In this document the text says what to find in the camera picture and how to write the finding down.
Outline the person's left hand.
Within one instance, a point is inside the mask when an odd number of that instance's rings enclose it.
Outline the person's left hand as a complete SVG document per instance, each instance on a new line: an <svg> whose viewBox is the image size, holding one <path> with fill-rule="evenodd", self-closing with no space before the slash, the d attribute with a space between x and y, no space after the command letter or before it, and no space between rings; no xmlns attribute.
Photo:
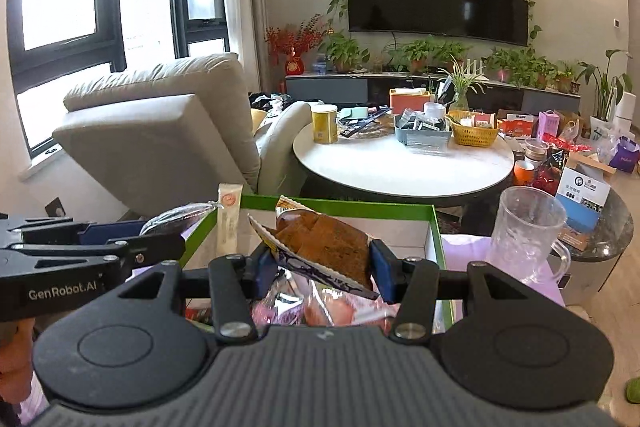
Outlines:
<svg viewBox="0 0 640 427"><path fill-rule="evenodd" d="M35 320L16 323L12 340L1 348L0 391L4 402L20 404L32 391L32 334Z"/></svg>

